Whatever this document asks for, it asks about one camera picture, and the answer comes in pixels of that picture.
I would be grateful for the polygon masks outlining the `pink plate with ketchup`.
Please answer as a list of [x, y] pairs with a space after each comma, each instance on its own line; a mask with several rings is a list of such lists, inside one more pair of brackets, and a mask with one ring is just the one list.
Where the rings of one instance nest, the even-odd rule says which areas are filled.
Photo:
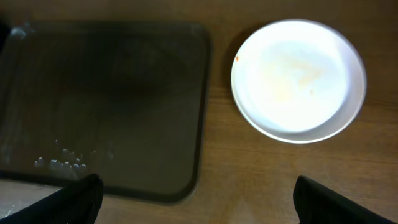
[[331, 118], [354, 83], [366, 75], [352, 43], [338, 31], [305, 19], [267, 24], [234, 55], [231, 76], [255, 114], [272, 128], [299, 132]]

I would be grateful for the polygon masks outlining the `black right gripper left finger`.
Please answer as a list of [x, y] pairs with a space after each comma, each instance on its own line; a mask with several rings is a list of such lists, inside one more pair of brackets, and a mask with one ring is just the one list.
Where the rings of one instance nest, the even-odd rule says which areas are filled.
[[1, 219], [1, 224], [94, 224], [102, 205], [103, 181], [90, 174], [48, 197]]

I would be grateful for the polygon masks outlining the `cream plate with ketchup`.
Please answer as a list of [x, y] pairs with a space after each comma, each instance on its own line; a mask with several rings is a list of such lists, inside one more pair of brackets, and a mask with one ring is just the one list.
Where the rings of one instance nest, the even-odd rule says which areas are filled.
[[292, 144], [308, 144], [323, 141], [347, 128], [360, 112], [366, 96], [367, 87], [366, 75], [359, 75], [357, 78], [354, 77], [354, 83], [349, 88], [348, 96], [331, 118], [308, 130], [288, 132], [284, 129], [272, 128], [270, 121], [261, 118], [255, 114], [255, 110], [250, 109], [248, 100], [245, 100], [243, 94], [239, 91], [239, 87], [243, 85], [243, 82], [239, 81], [238, 78], [237, 75], [231, 76], [231, 90], [236, 106], [244, 119], [260, 133], [272, 139]]

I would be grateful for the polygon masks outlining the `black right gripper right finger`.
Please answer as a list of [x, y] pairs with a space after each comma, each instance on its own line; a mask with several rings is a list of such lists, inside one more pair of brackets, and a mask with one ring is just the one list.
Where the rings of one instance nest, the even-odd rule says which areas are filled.
[[300, 224], [393, 224], [303, 175], [295, 183], [293, 201]]

